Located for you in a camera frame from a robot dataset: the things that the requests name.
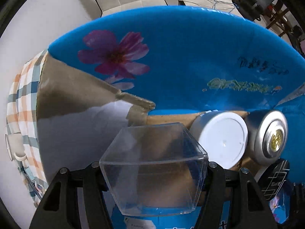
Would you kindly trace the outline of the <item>white round tin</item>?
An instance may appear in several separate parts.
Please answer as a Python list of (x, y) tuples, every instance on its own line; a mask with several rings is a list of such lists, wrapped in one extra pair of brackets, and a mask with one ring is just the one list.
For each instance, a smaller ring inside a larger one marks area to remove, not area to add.
[(248, 128), (243, 118), (229, 111), (208, 111), (198, 116), (190, 133), (207, 152), (209, 161), (233, 168), (245, 153)]

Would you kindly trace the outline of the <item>black round patterned tin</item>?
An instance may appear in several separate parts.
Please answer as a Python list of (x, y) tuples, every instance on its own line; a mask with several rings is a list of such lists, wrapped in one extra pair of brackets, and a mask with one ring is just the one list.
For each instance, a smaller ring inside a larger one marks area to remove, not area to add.
[(282, 158), (279, 158), (263, 171), (256, 182), (266, 201), (272, 200), (279, 193), (287, 180), (289, 171), (290, 163)]

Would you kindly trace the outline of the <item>silver round tin gold emblem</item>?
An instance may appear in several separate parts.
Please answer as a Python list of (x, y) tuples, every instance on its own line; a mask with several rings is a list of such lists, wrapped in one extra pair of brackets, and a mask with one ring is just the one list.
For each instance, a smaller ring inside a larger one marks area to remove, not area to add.
[(288, 124), (278, 110), (257, 110), (245, 117), (248, 129), (247, 155), (262, 166), (276, 162), (288, 136)]

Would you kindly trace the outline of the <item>plaid orange blue cloth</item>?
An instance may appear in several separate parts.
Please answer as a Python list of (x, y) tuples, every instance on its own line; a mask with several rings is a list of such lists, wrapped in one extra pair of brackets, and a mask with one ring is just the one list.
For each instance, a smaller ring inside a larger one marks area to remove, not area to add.
[(46, 50), (40, 52), (25, 63), (15, 76), (9, 90), (6, 112), (7, 134), (21, 133), (23, 136), (27, 159), (13, 162), (35, 207), (38, 207), (49, 186), (39, 153), (36, 118), (38, 86), (46, 56)]

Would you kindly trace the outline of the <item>clear plastic square container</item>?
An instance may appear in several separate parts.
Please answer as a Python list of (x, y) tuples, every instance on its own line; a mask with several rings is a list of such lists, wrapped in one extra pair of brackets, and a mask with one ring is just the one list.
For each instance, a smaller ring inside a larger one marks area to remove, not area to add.
[(196, 209), (207, 152), (181, 123), (122, 128), (100, 168), (125, 216), (189, 214)]

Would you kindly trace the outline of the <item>blue cardboard milk box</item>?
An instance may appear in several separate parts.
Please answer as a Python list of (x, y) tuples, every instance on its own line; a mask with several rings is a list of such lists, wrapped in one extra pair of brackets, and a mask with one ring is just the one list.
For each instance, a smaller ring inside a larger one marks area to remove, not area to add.
[[(61, 168), (99, 163), (125, 127), (181, 123), (190, 131), (208, 111), (245, 120), (257, 110), (278, 110), (288, 124), (279, 158), (290, 171), (267, 203), (277, 228), (304, 228), (304, 58), (267, 29), (218, 10), (160, 6), (108, 15), (47, 49), (36, 112), (44, 174), (50, 185)], [(245, 150), (225, 170), (247, 168), (257, 181), (268, 166)], [(193, 212), (158, 217), (125, 216), (109, 189), (103, 197), (113, 228), (195, 228), (204, 191)]]

